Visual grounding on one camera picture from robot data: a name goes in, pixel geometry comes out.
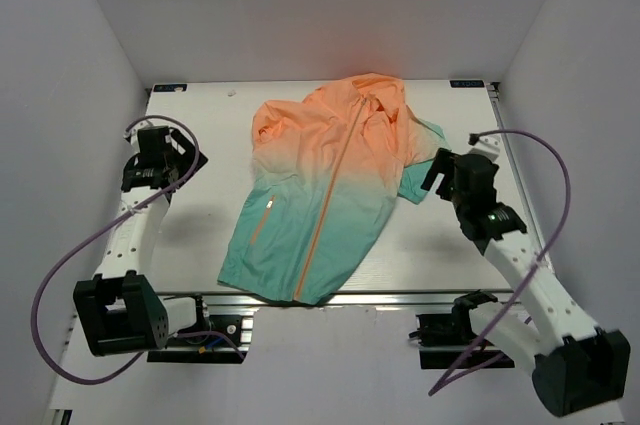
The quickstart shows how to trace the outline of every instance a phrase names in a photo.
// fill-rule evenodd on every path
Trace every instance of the jacket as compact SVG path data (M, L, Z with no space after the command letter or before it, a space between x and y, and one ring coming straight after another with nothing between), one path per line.
M272 100L253 119L255 185L219 282L274 301L316 304L351 276L398 195L420 185L442 130L418 120L402 80L330 82L302 103Z

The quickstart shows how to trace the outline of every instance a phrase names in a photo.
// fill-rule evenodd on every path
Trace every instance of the jacket zipper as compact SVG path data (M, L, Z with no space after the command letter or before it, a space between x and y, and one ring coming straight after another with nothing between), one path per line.
M260 232L262 231L262 228L264 227L264 224L267 221L267 218L269 218L269 214L271 213L271 208L273 207L273 203L275 201L276 201L276 196L272 195L271 198L269 199L269 202L267 202L267 206L264 209L264 213L262 214L262 218L260 219L260 222L258 223L256 230L253 232L253 235L251 236L251 240L249 241L249 244L253 245L254 243L256 243L256 240L258 239L258 235L260 235Z
M324 202L322 204L322 209L320 211L320 217L318 218L318 223L316 225L316 230L313 233L313 238L311 240L311 247L309 247L309 253L307 254L307 259L304 262L304 267L302 268L302 273L300 274L300 278L298 279L298 286L293 294L294 300L300 299L300 294L302 293L302 288L304 286L304 281L307 278L307 274L309 273L309 268L311 266L311 261L316 251L316 246L318 245L318 237L320 236L320 232L322 231L322 225L324 224L324 220L327 215L327 209L329 208L329 200L331 199L331 194L333 193L333 188L336 183L336 178L338 176L338 170L340 168L340 164L342 163L342 159L347 151L347 146L351 141L351 136L353 135L353 131L356 128L356 124L358 123L358 118L362 113L362 109L367 103L367 99L363 98L360 108L358 109L358 113L356 117L353 119L353 123L351 124L351 129L349 130L349 134L347 135L347 139L345 140L344 147L340 151L340 156L338 160L336 160L336 164L333 167L333 171L331 172L331 179L329 180L329 186L327 187L327 193L324 196Z

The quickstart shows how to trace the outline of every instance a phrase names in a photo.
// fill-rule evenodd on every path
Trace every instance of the purple cable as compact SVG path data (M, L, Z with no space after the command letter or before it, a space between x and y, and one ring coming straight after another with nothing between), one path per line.
M233 341L231 341L231 339L229 337L227 337L224 333L220 333L220 332L215 332L213 330L208 330L208 331L202 331L202 332L186 332L186 333L179 333L176 335L176 338L194 338L194 337L202 337L205 335L209 335L211 337L218 337L223 339L225 342L227 342L227 344L233 348L233 351L236 352L238 354L238 356L244 360L244 353L242 353L240 351L240 349L237 347L237 345L235 343L233 343Z
M145 120L150 120L150 119L165 120L169 123L173 123L174 125L177 125L178 127L184 129L184 131L187 132L187 135L191 137L191 140L193 141L193 146L195 147L195 157L193 159L193 163L187 170L187 173L185 173L182 176L182 178L176 180L169 186L163 188L162 190L159 190L158 192L154 193L146 200L143 200L142 202L138 203L136 206L127 210L122 215L118 216L117 218L109 222L107 225L105 225L103 228L98 230L93 235L85 238L82 242L80 242L73 249L67 252L60 260L58 260L58 262L53 266L53 268L51 268L51 270L49 270L47 275L44 277L44 279L42 280L42 283L40 284L40 286L38 287L38 290L36 291L36 295L33 299L33 304L31 305L31 337L33 338L33 343L36 346L36 350L38 351L42 359L45 361L45 363L49 365L49 368L51 368L54 372L56 372L61 377L66 378L70 382L77 383L79 385L100 385L102 383L106 383L109 380L116 378L118 375L122 374L124 371L129 369L129 367L131 367L131 365L133 365L136 362L136 360L138 360L142 356L142 353L137 353L131 360L129 360L121 368L102 378L89 379L89 378L82 378L82 377L73 375L67 372L60 365L58 365L56 361L53 358L51 358L51 355L49 355L46 348L44 347L44 344L42 343L42 338L40 337L40 329L38 328L38 309L40 308L40 302L42 301L42 296L44 294L45 289L49 285L49 282L55 276L55 274L58 273L58 271L71 258L73 258L78 252L86 248L89 244L91 244L92 242L100 238L102 235L107 233L109 230L111 230L115 226L121 224L122 222L130 218L136 211L143 209L158 197L161 197L167 193L173 192L176 188L178 188L180 185L186 182L189 179L189 177L191 177L191 175L193 175L193 172L195 171L198 165L198 160L200 158L200 146L198 144L198 139L196 138L195 134L191 130L189 130L189 128L185 126L183 123L173 118L166 117L164 115L147 115L131 123L126 128L125 130L126 133L129 133L131 129L135 127L137 124L139 124L140 122L143 122Z
M534 135L533 133L525 132L524 130L513 130L513 129L489 130L487 132L477 133L475 134L475 137L480 138L486 135L495 135L495 134L513 134L513 135L522 135L522 136L528 137L532 140L535 140L542 146L544 146L547 150L549 150L553 154L553 156L556 158L556 160L560 164L560 168L562 169L562 175L564 176L564 186L565 186L564 209L562 210L562 216L560 217L558 226L549 237L547 244L544 247L542 247L542 250L540 250L540 252L537 254L535 261L531 264L531 269L529 270L529 272L527 272L522 282L520 282L520 285L516 287L511 297L509 297L509 300L506 301L502 309L496 314L495 317L493 317L493 319L487 324L484 330L482 330L482 332L478 334L478 336L467 346L467 348L465 348L462 351L462 353L460 353L458 358L456 358L456 360L451 364L451 366L438 379L438 381L431 388L431 390L429 390L428 395L430 397L438 393L447 385L458 380L459 378L467 376L470 373L473 373L477 370L486 368L487 366L492 365L493 363L499 361L504 357L504 354L500 353L497 356L490 358L486 362L483 362L472 368L469 368L456 375L451 376L453 372L455 372L458 369L458 367L462 365L462 363L473 353L475 348L486 339L487 335L491 332L491 330L495 328L498 322L502 320L502 318L507 314L511 306L516 302L518 297L520 297L520 295L525 290L525 288L529 286L529 283L531 283L531 280L533 280L534 275L538 271L538 266L539 266L538 262L547 254L549 249L556 242L556 240L558 239L558 236L560 235L560 232L564 228L564 225L567 221L567 217L569 216L569 208L571 207L571 181L569 180L569 170L567 169L567 165L564 163L564 160L562 159L558 151L555 148L553 148L551 144L549 144L546 140L543 140L542 138L538 137L537 135Z

